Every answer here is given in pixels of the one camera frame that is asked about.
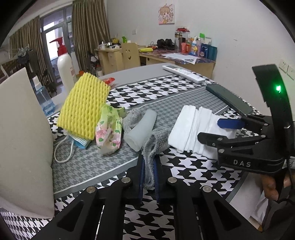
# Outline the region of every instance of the brown curtain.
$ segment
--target brown curtain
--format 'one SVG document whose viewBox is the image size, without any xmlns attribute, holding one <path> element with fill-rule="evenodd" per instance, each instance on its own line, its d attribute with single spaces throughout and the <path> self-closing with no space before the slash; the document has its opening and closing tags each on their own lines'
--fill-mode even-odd
<svg viewBox="0 0 295 240">
<path fill-rule="evenodd" d="M 43 43 L 41 38 L 40 32 L 40 18 L 36 17 L 22 26 L 19 30 L 17 30 L 10 38 L 9 38 L 9 51 L 11 57 L 13 58 L 19 48 L 25 48 L 29 45 L 30 49 L 34 49 L 37 53 L 39 66 L 40 66 L 40 75 L 43 75 L 44 71 L 46 70 L 47 66 L 44 60 L 44 51 L 43 51 Z M 41 84 L 44 86 L 45 82 L 42 79 L 39 79 Z"/>
<path fill-rule="evenodd" d="M 109 26 L 103 0 L 73 1 L 73 40 L 78 64 L 86 71 L 87 52 L 97 48 L 99 42 L 110 41 Z"/>
</svg>

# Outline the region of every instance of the white cushion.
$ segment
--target white cushion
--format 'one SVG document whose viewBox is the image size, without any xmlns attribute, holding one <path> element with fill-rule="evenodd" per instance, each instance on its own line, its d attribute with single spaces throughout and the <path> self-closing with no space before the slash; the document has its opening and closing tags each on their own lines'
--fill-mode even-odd
<svg viewBox="0 0 295 240">
<path fill-rule="evenodd" d="M 18 215 L 54 216 L 53 138 L 23 68 L 0 84 L 0 206 Z"/>
</svg>

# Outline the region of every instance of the window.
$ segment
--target window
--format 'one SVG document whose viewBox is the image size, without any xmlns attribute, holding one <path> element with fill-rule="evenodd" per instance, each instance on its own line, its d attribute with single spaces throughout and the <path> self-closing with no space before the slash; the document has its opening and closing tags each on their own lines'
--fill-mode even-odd
<svg viewBox="0 0 295 240">
<path fill-rule="evenodd" d="M 50 75 L 57 84 L 61 83 L 57 68 L 58 43 L 51 41 L 63 37 L 63 44 L 68 53 L 75 51 L 72 34 L 72 5 L 59 9 L 41 18 L 42 41 L 45 49 L 45 60 Z"/>
<path fill-rule="evenodd" d="M 43 31 L 63 22 L 63 10 L 54 12 L 43 19 Z"/>
</svg>

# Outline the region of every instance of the poster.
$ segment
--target poster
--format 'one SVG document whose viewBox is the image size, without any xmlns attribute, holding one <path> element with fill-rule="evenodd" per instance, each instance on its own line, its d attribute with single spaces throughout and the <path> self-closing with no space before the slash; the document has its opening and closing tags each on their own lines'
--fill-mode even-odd
<svg viewBox="0 0 295 240">
<path fill-rule="evenodd" d="M 174 4 L 162 5 L 159 7 L 159 24 L 175 23 L 175 6 Z"/>
</svg>

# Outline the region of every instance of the grey sock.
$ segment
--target grey sock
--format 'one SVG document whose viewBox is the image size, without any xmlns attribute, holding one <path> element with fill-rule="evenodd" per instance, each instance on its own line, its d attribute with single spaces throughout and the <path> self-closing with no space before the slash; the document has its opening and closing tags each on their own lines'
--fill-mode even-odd
<svg viewBox="0 0 295 240">
<path fill-rule="evenodd" d="M 142 119 L 143 114 L 139 108 L 130 110 L 125 118 L 123 118 L 124 134 L 128 134 Z"/>
<path fill-rule="evenodd" d="M 146 189 L 150 189 L 155 185 L 154 157 L 169 147 L 168 137 L 170 132 L 171 129 L 156 128 L 151 132 L 143 145 L 142 154 L 145 160 L 144 186 Z"/>
</svg>

